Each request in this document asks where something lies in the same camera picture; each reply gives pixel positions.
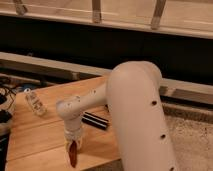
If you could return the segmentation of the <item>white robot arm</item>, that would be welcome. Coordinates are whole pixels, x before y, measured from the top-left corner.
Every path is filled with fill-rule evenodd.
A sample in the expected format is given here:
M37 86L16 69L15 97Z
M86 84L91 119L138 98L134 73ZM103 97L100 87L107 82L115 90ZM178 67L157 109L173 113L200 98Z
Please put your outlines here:
M160 69L151 62L125 62L88 94L57 102L70 164L77 165L82 113L107 105L125 171L180 171L160 100L161 79Z

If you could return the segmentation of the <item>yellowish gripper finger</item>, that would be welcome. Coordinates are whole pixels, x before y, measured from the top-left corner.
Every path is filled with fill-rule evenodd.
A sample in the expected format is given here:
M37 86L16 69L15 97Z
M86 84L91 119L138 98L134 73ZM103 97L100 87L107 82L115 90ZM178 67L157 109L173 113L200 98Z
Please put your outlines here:
M82 139L77 140L77 154L79 154L81 152L82 144L83 144Z
M67 154L69 154L70 148L71 148L71 141L66 141L65 148L66 148Z

